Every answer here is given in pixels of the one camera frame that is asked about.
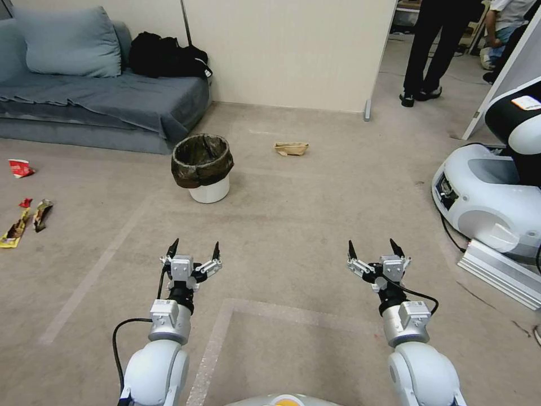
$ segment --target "gray blanket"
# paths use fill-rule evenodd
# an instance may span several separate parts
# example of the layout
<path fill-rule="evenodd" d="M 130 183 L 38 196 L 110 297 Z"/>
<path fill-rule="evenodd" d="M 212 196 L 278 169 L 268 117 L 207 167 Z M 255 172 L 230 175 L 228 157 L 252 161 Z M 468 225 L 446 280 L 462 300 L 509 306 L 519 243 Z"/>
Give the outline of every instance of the gray blanket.
<path fill-rule="evenodd" d="M 124 72 L 114 78 L 24 73 L 0 82 L 0 102 L 75 105 L 180 140 L 205 111 L 205 80 L 148 78 Z"/>

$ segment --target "gray sofa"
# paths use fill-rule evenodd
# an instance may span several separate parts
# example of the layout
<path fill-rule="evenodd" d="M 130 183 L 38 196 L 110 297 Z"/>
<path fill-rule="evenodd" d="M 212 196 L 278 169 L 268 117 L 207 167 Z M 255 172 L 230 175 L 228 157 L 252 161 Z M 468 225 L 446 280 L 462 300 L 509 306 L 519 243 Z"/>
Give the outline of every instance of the gray sofa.
<path fill-rule="evenodd" d="M 127 65 L 130 32 L 114 23 Z M 210 105 L 210 82 L 32 73 L 16 21 L 0 21 L 0 138 L 168 154 Z"/>

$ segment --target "white bucket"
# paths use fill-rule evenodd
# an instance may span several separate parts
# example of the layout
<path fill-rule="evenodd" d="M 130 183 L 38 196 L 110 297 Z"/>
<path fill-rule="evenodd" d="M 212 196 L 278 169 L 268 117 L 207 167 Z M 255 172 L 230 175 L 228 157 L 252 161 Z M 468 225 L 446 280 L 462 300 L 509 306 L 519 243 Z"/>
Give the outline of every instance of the white bucket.
<path fill-rule="evenodd" d="M 214 203 L 222 200 L 229 192 L 229 174 L 217 183 L 188 189 L 195 201 L 199 203 Z"/>

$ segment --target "white shirt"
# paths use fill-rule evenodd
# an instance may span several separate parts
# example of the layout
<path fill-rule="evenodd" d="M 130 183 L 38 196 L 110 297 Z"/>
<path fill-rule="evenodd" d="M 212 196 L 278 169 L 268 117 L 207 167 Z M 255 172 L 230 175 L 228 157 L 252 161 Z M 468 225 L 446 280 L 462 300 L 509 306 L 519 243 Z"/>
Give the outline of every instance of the white shirt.
<path fill-rule="evenodd" d="M 496 31 L 502 28 L 526 24 L 524 14 L 535 3 L 535 0 L 492 0 L 490 9 L 498 11 L 496 17 Z"/>

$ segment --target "trash can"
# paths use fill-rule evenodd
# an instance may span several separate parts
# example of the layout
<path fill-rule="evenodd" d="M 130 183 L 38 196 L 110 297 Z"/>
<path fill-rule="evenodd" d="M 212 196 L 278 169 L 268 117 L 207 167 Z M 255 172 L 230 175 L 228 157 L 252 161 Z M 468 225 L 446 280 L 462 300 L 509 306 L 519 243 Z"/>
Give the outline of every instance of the trash can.
<path fill-rule="evenodd" d="M 229 143 L 212 134 L 186 137 L 175 146 L 171 157 L 176 184 L 188 189 L 200 203 L 214 203 L 227 195 L 233 165 Z"/>

